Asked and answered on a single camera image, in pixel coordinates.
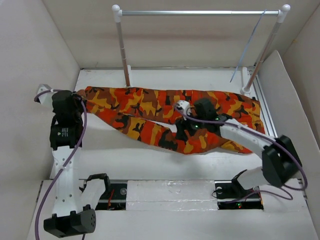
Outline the orange camouflage trousers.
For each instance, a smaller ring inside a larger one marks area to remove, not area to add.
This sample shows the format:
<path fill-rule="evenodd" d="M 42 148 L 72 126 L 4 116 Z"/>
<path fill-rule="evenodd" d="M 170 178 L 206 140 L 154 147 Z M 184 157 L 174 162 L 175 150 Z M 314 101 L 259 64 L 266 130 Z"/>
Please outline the orange camouflage trousers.
<path fill-rule="evenodd" d="M 227 114 L 260 133 L 265 133 L 260 118 L 260 102 L 255 98 L 225 92 L 203 90 L 159 90 L 141 87 L 112 88 L 88 86 L 76 92 L 86 101 L 86 111 L 127 137 L 184 155 L 201 154 L 215 148 L 249 154 L 251 151 L 239 143 L 222 138 L 206 129 L 194 135 L 183 130 L 186 139 L 166 125 L 180 123 L 183 117 L 174 105 L 187 101 L 194 107 L 196 101 L 209 99 L 218 114 Z"/>

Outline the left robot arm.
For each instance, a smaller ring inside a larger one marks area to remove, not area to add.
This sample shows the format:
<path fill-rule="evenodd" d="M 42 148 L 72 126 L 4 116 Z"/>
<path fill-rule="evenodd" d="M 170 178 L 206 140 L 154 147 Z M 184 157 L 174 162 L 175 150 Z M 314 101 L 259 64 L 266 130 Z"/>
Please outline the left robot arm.
<path fill-rule="evenodd" d="M 55 200 L 43 228 L 57 238 L 90 234 L 96 229 L 95 208 L 99 199 L 111 194 L 110 179 L 106 173 L 98 173 L 80 183 L 79 157 L 87 127 L 85 103 L 69 90 L 60 90 L 51 99 L 54 116 L 49 140 L 54 159 Z"/>

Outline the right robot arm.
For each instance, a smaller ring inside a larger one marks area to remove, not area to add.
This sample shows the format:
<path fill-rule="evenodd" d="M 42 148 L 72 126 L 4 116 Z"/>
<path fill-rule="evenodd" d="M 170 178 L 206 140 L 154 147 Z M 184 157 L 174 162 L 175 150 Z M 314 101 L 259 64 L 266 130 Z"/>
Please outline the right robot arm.
<path fill-rule="evenodd" d="M 207 98 L 201 98 L 194 104 L 179 100 L 174 108 L 182 115 L 175 125 L 177 135 L 186 140 L 188 131 L 195 135 L 198 130 L 206 130 L 217 136 L 233 141 L 249 149 L 261 159 L 261 166 L 245 169 L 232 180 L 214 182 L 212 196 L 216 199 L 231 199 L 232 202 L 258 194 L 258 187 L 271 185 L 281 188 L 298 172 L 303 173 L 302 163 L 291 139 L 285 135 L 271 137 L 238 122 L 232 116 L 216 112 Z"/>

